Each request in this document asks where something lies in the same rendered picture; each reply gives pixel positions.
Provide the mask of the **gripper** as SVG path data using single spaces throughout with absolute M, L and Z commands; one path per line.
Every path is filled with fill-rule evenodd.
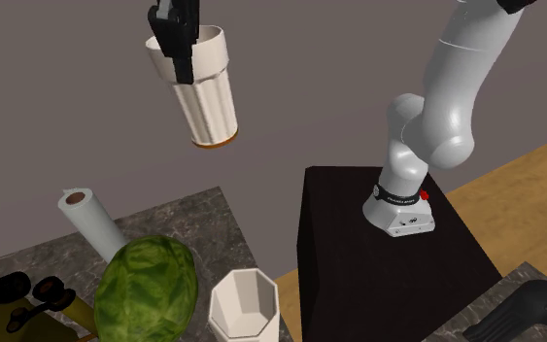
M 174 64 L 176 81 L 192 85 L 192 43 L 199 35 L 200 0 L 156 0 L 147 14 L 165 57 Z

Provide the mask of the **white ribbed cup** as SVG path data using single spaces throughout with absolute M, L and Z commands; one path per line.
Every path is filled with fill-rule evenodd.
M 201 25 L 197 43 L 192 46 L 194 83 L 176 80 L 173 60 L 164 56 L 152 36 L 146 49 L 157 74 L 173 90 L 183 109 L 193 144 L 216 148 L 232 141 L 238 122 L 229 82 L 229 56 L 224 31 L 216 25 Z

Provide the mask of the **white paper towel roll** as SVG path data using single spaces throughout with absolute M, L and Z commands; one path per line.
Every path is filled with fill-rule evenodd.
M 57 206 L 106 263 L 110 263 L 127 244 L 121 230 L 90 188 L 64 189 Z

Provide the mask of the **green cabbage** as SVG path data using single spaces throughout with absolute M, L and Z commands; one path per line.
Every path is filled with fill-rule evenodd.
M 177 342 L 198 297 L 190 249 L 164 235 L 137 238 L 106 267 L 94 296 L 100 342 Z

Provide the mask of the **white octagonal cup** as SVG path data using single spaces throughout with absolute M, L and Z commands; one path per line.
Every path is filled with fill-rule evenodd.
M 231 270 L 211 291 L 218 342 L 279 342 L 280 320 L 278 286 L 258 268 Z

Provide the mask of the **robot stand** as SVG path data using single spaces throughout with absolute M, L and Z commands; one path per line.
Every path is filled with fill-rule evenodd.
M 297 260 L 303 342 L 422 342 L 501 275 L 432 177 L 432 232 L 391 237 L 362 205 L 377 167 L 304 174 Z

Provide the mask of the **black curved object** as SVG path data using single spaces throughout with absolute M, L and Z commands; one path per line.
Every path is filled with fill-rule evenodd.
M 462 336 L 469 342 L 511 342 L 533 325 L 547 326 L 546 280 L 523 283 Z

